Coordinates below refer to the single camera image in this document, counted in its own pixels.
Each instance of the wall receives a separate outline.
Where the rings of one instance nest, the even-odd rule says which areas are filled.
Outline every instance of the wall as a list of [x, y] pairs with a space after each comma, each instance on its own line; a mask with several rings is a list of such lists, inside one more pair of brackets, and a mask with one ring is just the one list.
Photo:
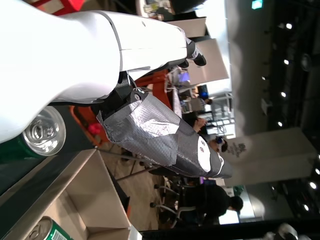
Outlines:
[[252, 185], [310, 176], [317, 152], [299, 128], [228, 139], [221, 156], [233, 173], [226, 186]]
[[246, 185], [250, 201], [252, 198], [260, 200], [265, 208], [264, 220], [277, 220], [292, 218], [293, 214], [284, 196], [278, 195], [277, 200], [273, 200], [272, 189], [267, 183]]
[[226, 0], [227, 31], [231, 63], [232, 94], [237, 137], [263, 132], [267, 118], [260, 102], [266, 84], [262, 76], [271, 46], [264, 31], [270, 29], [273, 1], [261, 9], [251, 8], [252, 0]]

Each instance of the gray duct tape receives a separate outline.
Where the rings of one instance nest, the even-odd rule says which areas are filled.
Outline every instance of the gray duct tape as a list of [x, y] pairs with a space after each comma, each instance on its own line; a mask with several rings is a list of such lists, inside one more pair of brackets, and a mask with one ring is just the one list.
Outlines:
[[171, 166], [176, 163], [180, 118], [156, 97], [149, 94], [117, 111], [103, 121], [109, 140], [152, 162]]

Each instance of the cardboard box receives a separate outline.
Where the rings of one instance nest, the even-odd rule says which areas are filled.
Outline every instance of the cardboard box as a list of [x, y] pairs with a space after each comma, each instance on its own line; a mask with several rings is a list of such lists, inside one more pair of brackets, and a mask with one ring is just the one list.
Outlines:
[[51, 173], [41, 174], [41, 171], [45, 167], [49, 169], [50, 162], [54, 160], [55, 157], [46, 159], [42, 166], [37, 166], [0, 197], [0, 205], [4, 206], [32, 179], [40, 179], [35, 188], [41, 188], [41, 182], [45, 185], [51, 179], [5, 240], [24, 240], [43, 216], [55, 220], [74, 240], [142, 239], [128, 220], [98, 150], [84, 150], [76, 154], [52, 180]]

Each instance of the ceiling light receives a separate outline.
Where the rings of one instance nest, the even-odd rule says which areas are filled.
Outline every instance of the ceiling light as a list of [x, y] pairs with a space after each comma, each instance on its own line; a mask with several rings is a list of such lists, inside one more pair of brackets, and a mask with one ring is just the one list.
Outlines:
[[285, 26], [287, 29], [292, 29], [292, 25], [290, 23], [287, 23]]
[[310, 185], [311, 188], [317, 189], [317, 185], [314, 182], [312, 182], [312, 181], [309, 182], [309, 185]]
[[262, 8], [263, 3], [264, 3], [263, 0], [254, 0], [254, 1], [252, 1], [251, 8], [253, 10], [260, 9], [260, 8]]
[[309, 207], [307, 205], [304, 204], [303, 207], [306, 211], [309, 211]]

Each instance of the man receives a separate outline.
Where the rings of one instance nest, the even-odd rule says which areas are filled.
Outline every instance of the man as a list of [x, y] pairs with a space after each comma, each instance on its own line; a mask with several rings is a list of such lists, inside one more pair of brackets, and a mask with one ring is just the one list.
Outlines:
[[205, 100], [203, 100], [202, 98], [199, 98], [199, 99], [200, 99], [201, 104], [202, 104], [202, 111], [203, 112], [206, 111], [206, 104], [211, 105], [212, 102], [213, 102], [212, 99], [210, 99], [210, 98], [207, 98]]
[[229, 197], [226, 191], [218, 185], [199, 185], [185, 193], [187, 206], [196, 206], [198, 213], [205, 215], [203, 224], [211, 224], [227, 210], [236, 211], [244, 206], [244, 201], [239, 196]]
[[208, 145], [217, 153], [224, 153], [228, 150], [228, 143], [222, 137], [216, 137], [208, 142]]

